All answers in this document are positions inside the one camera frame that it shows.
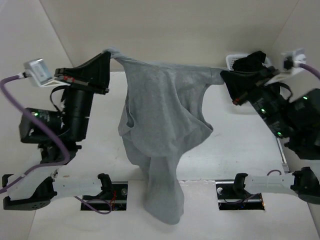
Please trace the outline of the grey tank top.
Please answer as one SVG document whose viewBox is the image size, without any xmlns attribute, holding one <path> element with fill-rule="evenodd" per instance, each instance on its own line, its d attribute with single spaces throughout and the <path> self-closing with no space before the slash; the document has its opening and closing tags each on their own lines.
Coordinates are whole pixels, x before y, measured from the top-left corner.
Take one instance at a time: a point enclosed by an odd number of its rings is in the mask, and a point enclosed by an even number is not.
<svg viewBox="0 0 320 240">
<path fill-rule="evenodd" d="M 176 225 L 185 201 L 177 167 L 183 154 L 213 132 L 202 107 L 207 89 L 224 83 L 222 69 L 143 62 L 114 47 L 107 52 L 123 66 L 126 76 L 118 133 L 128 160 L 146 179 L 143 207 L 157 220 Z"/>
</svg>

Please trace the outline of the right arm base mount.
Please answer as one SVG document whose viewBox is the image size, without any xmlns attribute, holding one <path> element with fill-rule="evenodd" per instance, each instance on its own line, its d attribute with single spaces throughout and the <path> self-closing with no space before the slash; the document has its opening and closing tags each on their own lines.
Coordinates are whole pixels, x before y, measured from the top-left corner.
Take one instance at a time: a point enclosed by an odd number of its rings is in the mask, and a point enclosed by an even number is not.
<svg viewBox="0 0 320 240">
<path fill-rule="evenodd" d="M 264 211 L 265 204 L 262 194 L 236 193 L 232 180 L 219 180 L 215 182 L 217 204 L 220 211 Z"/>
</svg>

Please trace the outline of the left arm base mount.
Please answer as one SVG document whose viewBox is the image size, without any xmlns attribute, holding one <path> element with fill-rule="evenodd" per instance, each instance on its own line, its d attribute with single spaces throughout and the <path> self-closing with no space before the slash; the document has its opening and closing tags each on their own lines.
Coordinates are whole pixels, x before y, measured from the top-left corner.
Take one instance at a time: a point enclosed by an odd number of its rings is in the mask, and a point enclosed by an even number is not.
<svg viewBox="0 0 320 240">
<path fill-rule="evenodd" d="M 82 196 L 81 211 L 93 211 L 108 213 L 109 211 L 126 211 L 128 198 L 128 182 L 113 182 L 113 191 L 102 196 Z"/>
</svg>

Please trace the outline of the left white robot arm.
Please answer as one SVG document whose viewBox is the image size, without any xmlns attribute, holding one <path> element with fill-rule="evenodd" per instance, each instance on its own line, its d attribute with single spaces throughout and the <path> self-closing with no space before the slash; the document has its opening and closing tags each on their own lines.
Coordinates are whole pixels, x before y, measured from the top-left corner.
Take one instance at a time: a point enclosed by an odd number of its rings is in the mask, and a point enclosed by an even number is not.
<svg viewBox="0 0 320 240">
<path fill-rule="evenodd" d="M 86 138 L 94 95 L 109 92 L 110 61 L 111 53 L 103 51 L 77 67 L 58 68 L 51 74 L 44 60 L 38 58 L 25 62 L 22 73 L 0 82 L 4 96 L 22 113 L 20 141 L 36 144 L 39 150 L 28 169 L 2 177 L 1 192 L 7 193 L 3 199 L 5 210 L 35 211 L 56 199 L 80 200 L 82 196 L 89 196 L 84 202 L 87 207 L 93 201 L 110 205 L 107 199 L 114 189 L 109 175 L 101 173 L 87 180 L 58 177 L 59 169 L 76 156 L 81 149 L 80 142 Z M 23 79 L 40 88 L 63 91 L 63 108 L 23 107 L 5 86 Z"/>
</svg>

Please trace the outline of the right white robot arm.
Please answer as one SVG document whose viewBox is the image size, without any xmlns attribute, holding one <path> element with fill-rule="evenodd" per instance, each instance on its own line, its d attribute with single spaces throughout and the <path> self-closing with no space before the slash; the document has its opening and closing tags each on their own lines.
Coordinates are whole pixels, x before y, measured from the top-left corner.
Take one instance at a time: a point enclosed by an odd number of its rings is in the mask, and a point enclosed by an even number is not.
<svg viewBox="0 0 320 240">
<path fill-rule="evenodd" d="M 291 150 L 306 166 L 287 174 L 254 176 L 238 173 L 232 192 L 240 199 L 260 193 L 297 196 L 318 205 L 320 203 L 320 90 L 314 88 L 291 100 L 279 88 L 290 87 L 284 83 L 268 82 L 277 71 L 270 68 L 258 72 L 223 70 L 221 78 L 235 106 L 250 103 L 267 128 L 284 147 Z"/>
</svg>

